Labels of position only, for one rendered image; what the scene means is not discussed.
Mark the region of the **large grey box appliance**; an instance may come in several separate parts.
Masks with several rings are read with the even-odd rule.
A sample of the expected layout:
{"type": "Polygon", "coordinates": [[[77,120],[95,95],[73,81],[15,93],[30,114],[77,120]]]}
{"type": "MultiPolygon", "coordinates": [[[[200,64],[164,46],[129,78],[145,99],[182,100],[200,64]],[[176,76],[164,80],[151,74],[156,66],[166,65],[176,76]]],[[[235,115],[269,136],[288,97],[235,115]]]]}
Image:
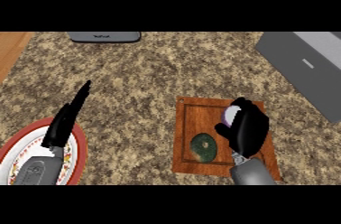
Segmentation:
{"type": "Polygon", "coordinates": [[[265,32],[256,49],[333,122],[341,121],[341,36],[265,32]]]}

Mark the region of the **dark grey flat appliance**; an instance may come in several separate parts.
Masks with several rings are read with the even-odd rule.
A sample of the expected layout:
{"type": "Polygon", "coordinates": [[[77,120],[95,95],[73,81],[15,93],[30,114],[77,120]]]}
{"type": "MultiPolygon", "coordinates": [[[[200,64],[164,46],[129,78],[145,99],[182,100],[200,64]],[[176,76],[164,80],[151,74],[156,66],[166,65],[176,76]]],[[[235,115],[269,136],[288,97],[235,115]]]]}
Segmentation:
{"type": "Polygon", "coordinates": [[[138,42],[142,38],[141,32],[69,32],[74,42],[138,42]]]}

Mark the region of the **purple-rimmed can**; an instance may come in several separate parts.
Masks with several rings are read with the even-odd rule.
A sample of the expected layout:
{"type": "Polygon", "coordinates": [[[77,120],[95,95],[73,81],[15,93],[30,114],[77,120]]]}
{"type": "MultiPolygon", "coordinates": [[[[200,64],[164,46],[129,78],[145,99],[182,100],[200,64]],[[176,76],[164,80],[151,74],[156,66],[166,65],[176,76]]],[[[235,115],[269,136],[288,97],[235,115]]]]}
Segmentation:
{"type": "Polygon", "coordinates": [[[241,111],[240,106],[229,106],[225,109],[225,112],[222,114],[222,123],[228,126],[232,127],[234,120],[237,117],[238,112],[241,111]]]}

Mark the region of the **brown wooden cutting board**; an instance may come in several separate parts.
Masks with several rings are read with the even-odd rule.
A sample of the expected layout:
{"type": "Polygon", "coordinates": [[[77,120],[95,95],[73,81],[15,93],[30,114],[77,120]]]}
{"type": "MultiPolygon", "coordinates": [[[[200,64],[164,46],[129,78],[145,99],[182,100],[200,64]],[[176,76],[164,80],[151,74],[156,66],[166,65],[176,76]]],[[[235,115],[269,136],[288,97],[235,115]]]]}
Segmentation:
{"type": "Polygon", "coordinates": [[[269,117],[259,102],[178,98],[172,170],[226,176],[240,185],[277,183],[269,117]]]}

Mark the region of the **red-rimmed white plate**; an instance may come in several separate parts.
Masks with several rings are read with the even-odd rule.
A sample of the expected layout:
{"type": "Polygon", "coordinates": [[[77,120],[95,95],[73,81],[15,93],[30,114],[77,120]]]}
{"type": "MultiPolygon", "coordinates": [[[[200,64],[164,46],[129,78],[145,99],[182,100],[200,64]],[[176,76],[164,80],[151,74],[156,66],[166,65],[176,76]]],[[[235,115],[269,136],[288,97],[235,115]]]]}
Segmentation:
{"type": "MultiPolygon", "coordinates": [[[[33,156],[54,156],[42,146],[49,124],[48,117],[33,122],[8,140],[0,147],[0,185],[12,185],[24,163],[33,156]]],[[[58,185],[79,184],[89,157],[89,141],[79,125],[64,147],[64,165],[58,185]]]]}

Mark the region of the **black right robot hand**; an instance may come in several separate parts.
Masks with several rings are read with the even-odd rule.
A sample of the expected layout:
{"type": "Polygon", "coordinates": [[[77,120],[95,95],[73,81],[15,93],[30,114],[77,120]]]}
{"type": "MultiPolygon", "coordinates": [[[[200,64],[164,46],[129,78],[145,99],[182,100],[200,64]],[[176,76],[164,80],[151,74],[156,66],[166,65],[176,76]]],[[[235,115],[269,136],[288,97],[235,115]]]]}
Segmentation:
{"type": "Polygon", "coordinates": [[[232,106],[240,107],[232,125],[218,123],[215,130],[228,139],[232,150],[250,158],[266,141],[269,117],[247,98],[238,98],[232,106]]]}

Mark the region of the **green avocado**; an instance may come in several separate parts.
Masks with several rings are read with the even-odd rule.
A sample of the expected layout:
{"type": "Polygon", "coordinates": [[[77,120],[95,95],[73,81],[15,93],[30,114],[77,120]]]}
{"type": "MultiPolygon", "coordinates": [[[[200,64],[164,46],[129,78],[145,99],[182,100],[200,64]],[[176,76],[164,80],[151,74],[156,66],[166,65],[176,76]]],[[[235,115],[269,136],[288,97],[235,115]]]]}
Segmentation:
{"type": "Polygon", "coordinates": [[[218,155],[218,144],[207,133],[195,135],[191,141],[191,153],[201,163],[210,163],[218,155]]]}

